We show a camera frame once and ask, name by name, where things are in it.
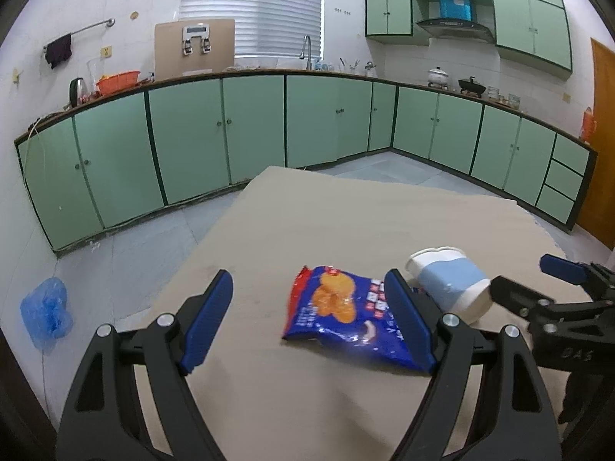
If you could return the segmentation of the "blue white paper cup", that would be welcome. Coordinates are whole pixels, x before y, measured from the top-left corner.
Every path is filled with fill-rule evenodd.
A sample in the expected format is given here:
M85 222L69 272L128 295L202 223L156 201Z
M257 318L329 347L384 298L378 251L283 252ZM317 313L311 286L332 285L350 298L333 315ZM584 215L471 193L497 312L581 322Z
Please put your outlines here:
M427 248L410 255L406 271L447 313L476 323L491 308L490 280L460 249Z

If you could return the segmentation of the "blue snack bag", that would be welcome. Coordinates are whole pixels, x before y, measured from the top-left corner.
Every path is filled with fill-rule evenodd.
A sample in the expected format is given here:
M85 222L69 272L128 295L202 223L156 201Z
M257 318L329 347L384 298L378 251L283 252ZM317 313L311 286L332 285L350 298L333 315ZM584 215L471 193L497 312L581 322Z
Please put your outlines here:
M357 360L428 373L436 364L431 335L416 312L411 323L418 339L406 342L382 280L328 265L302 267L289 296L283 339L319 342Z

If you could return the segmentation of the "green upper kitchen cabinets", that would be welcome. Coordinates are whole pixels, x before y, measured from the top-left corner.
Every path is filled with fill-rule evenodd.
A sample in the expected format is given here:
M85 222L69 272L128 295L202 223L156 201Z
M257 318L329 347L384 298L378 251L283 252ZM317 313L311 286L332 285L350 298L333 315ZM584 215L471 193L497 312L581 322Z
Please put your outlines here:
M564 0L365 0L365 35L396 45L481 42L563 80L573 72Z

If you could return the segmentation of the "green kitchen cabinets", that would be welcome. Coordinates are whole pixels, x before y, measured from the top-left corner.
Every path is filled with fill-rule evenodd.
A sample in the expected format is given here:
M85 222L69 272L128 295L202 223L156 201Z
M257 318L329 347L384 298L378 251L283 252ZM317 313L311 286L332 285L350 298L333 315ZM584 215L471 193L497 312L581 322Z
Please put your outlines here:
M365 0L365 35L396 45L481 42L563 80L573 72L564 0Z
M54 252L255 178L391 150L515 200L569 230L597 155L484 100L341 74L169 80L33 125L15 142Z

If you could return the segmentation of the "brown wooden door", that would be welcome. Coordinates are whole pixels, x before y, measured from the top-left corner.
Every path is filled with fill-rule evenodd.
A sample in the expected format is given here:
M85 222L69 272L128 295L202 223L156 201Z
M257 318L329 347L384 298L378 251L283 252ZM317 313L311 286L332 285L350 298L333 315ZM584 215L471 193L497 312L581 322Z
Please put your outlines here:
M609 249L614 248L614 52L594 38L594 106L596 128L589 139L597 158L577 223Z

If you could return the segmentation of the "blue plastic bag on floor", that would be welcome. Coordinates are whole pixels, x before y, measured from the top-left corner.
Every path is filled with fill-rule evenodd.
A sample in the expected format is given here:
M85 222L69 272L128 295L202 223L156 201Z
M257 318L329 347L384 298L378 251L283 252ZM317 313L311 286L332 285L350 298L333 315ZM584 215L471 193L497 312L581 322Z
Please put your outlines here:
M72 330L73 318L67 301L67 287L57 277L44 280L21 301L24 326L34 348L42 354L49 354L56 342Z

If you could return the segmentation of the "beige tablecloth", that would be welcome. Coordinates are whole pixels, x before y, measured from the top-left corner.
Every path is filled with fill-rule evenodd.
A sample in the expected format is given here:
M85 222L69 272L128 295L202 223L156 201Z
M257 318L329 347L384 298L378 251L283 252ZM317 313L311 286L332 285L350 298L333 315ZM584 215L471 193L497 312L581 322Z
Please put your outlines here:
M426 248L456 247L487 277L509 277L561 302L581 289L542 274L557 252L510 200L270 167L254 178L158 295L152 315L200 294L218 270L233 300L191 392L230 460L387 460L429 380L404 368L285 342L289 296L302 269L316 274L306 322L382 335L382 298L362 287Z

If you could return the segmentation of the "black wok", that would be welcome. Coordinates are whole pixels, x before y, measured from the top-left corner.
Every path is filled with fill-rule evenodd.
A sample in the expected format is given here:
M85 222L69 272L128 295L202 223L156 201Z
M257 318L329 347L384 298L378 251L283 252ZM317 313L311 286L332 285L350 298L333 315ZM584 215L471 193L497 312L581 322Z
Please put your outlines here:
M475 79L474 76L469 76L465 79L459 79L458 85L460 87L460 93L462 95L468 95L476 98L480 98L483 96L483 93L486 92L486 87L479 83Z

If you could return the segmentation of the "black range hood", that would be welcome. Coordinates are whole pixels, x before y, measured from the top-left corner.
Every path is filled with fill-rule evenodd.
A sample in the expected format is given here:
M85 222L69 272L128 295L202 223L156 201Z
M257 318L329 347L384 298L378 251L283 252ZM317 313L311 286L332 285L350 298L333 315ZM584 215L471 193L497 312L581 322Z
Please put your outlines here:
M433 38L455 38L456 40L475 40L494 44L491 30L470 20L454 18L426 19L417 23Z

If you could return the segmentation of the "blue box on hood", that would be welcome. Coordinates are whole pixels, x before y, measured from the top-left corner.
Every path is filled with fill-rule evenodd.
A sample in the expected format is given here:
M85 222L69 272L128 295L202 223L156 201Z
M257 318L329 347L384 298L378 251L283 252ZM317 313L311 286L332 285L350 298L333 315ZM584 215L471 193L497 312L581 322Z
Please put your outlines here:
M439 0L439 6L442 19L473 20L471 0Z

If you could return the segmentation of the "electric kettle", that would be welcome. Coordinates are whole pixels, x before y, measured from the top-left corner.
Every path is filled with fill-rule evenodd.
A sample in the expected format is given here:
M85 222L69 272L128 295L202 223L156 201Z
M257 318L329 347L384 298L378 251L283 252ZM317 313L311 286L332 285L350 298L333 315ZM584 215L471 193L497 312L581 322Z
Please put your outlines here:
M76 77L69 83L69 104L71 108L81 106L90 101L91 94L88 84L82 77Z

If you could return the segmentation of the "chrome sink faucet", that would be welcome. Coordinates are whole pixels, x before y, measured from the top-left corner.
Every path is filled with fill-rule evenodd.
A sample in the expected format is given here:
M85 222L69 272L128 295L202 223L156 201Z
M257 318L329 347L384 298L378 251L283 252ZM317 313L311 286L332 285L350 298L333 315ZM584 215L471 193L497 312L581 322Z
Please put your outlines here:
M312 63L312 39L310 35L305 35L302 40L302 49L299 55L301 60L306 61L306 70L313 70Z

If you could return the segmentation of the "cardboard box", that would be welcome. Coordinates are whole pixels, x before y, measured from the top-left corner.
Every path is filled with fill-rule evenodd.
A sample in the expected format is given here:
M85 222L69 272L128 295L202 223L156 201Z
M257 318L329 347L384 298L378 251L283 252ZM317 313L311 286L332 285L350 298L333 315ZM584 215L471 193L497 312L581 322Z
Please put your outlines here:
M155 80L224 72L236 62L235 36L233 19L204 18L156 24Z

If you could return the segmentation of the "white window blind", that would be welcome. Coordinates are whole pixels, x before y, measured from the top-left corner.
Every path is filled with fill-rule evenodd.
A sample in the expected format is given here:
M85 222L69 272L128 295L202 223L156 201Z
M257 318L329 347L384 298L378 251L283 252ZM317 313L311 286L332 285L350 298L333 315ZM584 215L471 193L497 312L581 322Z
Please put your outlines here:
M238 56L297 57L305 35L321 55L322 0L179 0L180 19L233 19Z

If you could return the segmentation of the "metal towel rail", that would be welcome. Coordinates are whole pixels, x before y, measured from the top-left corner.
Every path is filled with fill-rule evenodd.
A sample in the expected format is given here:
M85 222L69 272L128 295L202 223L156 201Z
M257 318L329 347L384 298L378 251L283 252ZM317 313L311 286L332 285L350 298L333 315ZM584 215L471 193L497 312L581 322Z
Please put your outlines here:
M111 28L115 24L116 24L116 19L115 18L109 18L109 19L102 20L102 21L90 24L88 26L79 28L77 30L71 31L70 32L70 36L80 35L82 32L89 31L89 30L92 30L94 28L98 28L98 27L101 27L101 26L104 26L105 28Z

